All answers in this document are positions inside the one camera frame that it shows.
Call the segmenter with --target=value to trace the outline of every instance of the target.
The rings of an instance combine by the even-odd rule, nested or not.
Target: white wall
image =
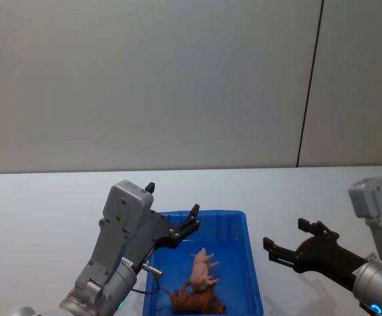
[[[301,166],[382,164],[382,1],[326,0]]]
[[[0,0],[0,172],[295,166],[320,0]]]

